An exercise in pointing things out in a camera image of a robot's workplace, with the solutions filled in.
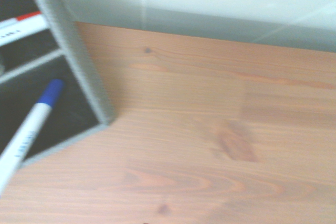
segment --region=blue pen cap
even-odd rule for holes
[[[38,99],[37,103],[45,103],[50,107],[54,107],[55,102],[57,101],[62,89],[64,86],[64,82],[60,79],[52,80],[44,93],[41,95],[40,99]]]

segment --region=desk surface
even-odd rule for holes
[[[0,223],[335,223],[336,54],[78,24],[116,107]]]

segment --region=white wall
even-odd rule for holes
[[[336,0],[64,0],[74,20],[336,51]]]

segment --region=wooden desk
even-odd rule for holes
[[[78,26],[118,117],[21,169],[0,223],[335,223],[336,54]]]

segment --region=pen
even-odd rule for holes
[[[0,46],[48,28],[41,12],[33,12],[0,22]]]
[[[0,196],[19,168],[57,101],[64,82],[52,80],[0,156]]]

